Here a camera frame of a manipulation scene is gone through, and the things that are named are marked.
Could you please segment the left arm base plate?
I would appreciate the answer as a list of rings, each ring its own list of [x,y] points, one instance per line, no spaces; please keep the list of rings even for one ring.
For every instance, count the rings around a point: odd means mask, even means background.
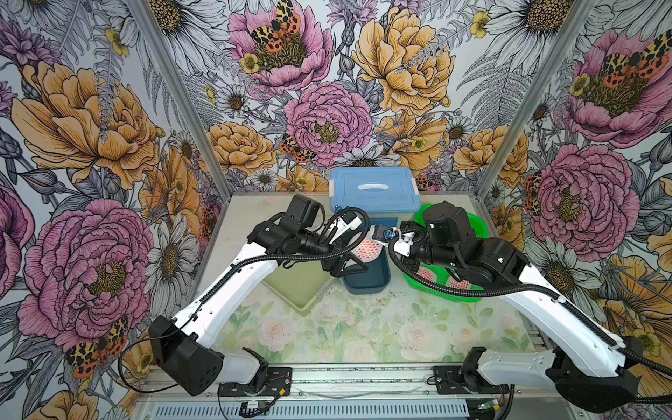
[[[274,397],[291,393],[293,369],[266,367],[250,383],[220,383],[219,397]]]

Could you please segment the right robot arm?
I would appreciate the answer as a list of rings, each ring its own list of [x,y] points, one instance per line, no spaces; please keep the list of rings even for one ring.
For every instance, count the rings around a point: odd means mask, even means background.
[[[479,238],[467,212],[448,202],[430,206],[423,224],[404,222],[385,237],[393,264],[434,292],[500,299],[555,344],[537,353],[476,346],[462,364],[466,388],[514,385],[555,390],[572,405],[603,413],[631,404],[640,380],[630,372],[640,351],[584,314],[515,246]]]

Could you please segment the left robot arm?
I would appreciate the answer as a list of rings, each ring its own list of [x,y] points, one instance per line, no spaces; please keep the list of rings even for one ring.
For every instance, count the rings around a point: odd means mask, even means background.
[[[233,262],[203,294],[171,319],[152,321],[149,339],[154,361],[189,395],[198,396],[215,383],[250,394],[262,392],[269,363],[249,348],[233,353],[213,349],[217,334],[257,285],[282,264],[318,262],[337,278],[349,262],[367,266],[353,254],[370,229],[367,213],[347,206],[312,229],[323,206],[297,194],[287,210],[257,224]]]

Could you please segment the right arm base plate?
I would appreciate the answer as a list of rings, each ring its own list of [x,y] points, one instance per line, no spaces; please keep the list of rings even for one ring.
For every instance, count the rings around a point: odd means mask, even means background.
[[[458,365],[438,365],[432,368],[427,381],[439,395],[507,395],[509,385],[492,385],[478,373],[462,372]]]

